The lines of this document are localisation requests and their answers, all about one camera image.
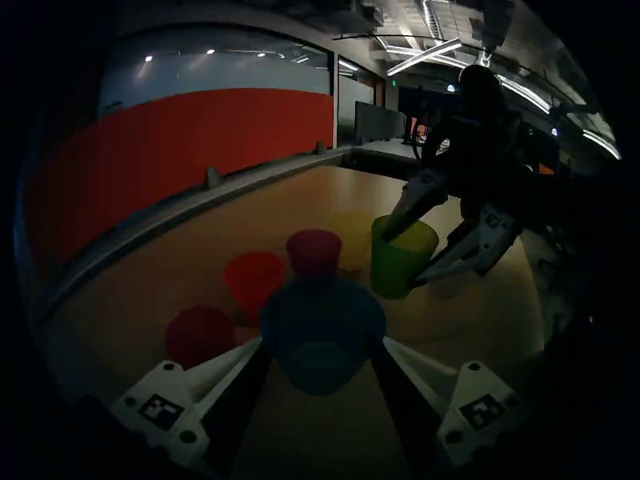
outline red cup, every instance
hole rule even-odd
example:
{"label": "red cup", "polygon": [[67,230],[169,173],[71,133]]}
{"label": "red cup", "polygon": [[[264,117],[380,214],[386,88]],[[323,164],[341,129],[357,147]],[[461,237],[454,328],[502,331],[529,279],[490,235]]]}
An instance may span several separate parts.
{"label": "red cup", "polygon": [[249,252],[226,264],[224,278],[249,322],[257,325],[262,306],[285,281],[285,265],[270,252]]}
{"label": "red cup", "polygon": [[235,348],[234,325],[213,306],[184,310],[165,330],[169,360],[189,369]]}
{"label": "red cup", "polygon": [[328,230],[301,230],[286,243],[296,278],[336,275],[342,241]]}

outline blue cup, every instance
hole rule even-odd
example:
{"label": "blue cup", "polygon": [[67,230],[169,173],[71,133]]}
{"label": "blue cup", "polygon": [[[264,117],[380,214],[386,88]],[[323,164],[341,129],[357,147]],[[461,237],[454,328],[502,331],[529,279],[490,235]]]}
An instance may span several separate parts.
{"label": "blue cup", "polygon": [[340,390],[380,347],[386,317],[361,286],[341,278],[299,278],[262,309],[262,339],[291,383],[309,395]]}

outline magenta cup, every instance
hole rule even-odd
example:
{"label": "magenta cup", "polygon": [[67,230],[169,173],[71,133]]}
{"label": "magenta cup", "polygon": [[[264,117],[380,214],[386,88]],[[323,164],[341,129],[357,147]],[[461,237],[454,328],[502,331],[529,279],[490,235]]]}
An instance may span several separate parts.
{"label": "magenta cup", "polygon": [[336,275],[341,249],[340,237],[328,230],[301,230],[286,243],[296,278]]}

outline plastic cup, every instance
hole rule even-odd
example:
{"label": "plastic cup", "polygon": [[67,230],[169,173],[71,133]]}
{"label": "plastic cup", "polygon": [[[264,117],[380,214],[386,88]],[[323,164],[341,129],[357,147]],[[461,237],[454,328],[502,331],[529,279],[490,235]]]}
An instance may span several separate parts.
{"label": "plastic cup", "polygon": [[165,347],[169,360],[189,369],[235,348],[234,326],[217,308],[195,306],[168,325]]}
{"label": "plastic cup", "polygon": [[257,325],[260,309],[285,281],[285,264],[271,252],[248,252],[227,263],[223,273],[231,296],[249,323]]}
{"label": "plastic cup", "polygon": [[300,278],[262,310],[262,339],[282,371],[310,395],[338,391],[381,345],[384,310],[341,278]]}
{"label": "plastic cup", "polygon": [[361,270],[369,260],[371,246],[371,215],[363,212],[340,212],[327,222],[327,229],[342,240],[338,267]]}
{"label": "plastic cup", "polygon": [[384,298],[397,300],[411,291],[410,280],[434,254],[438,234],[416,222],[391,243],[380,240],[390,216],[377,218],[371,227],[371,289]]}
{"label": "plastic cup", "polygon": [[286,243],[296,278],[335,276],[341,249],[340,237],[328,230],[301,230]]}

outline table surface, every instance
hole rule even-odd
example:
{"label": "table surface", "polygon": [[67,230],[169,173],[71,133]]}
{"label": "table surface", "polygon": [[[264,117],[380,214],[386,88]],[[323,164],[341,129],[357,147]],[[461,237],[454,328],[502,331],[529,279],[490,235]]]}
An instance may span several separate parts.
{"label": "table surface", "polygon": [[[50,324],[52,375],[69,396],[91,392],[112,402],[165,358],[164,331],[180,311],[207,304],[232,318],[222,268],[248,250],[286,257],[297,230],[324,226],[332,214],[388,214],[403,182],[320,166],[224,203],[170,230],[89,280]],[[459,201],[429,212],[444,247],[462,220]],[[367,288],[368,271],[352,275]],[[469,272],[413,290],[401,301],[378,298],[388,335],[448,366],[480,360],[498,374],[542,350],[542,316],[520,240],[484,278]],[[252,338],[255,330],[238,328]],[[274,363],[247,427],[232,478],[409,476],[393,422],[370,364],[329,397],[296,391]]]}

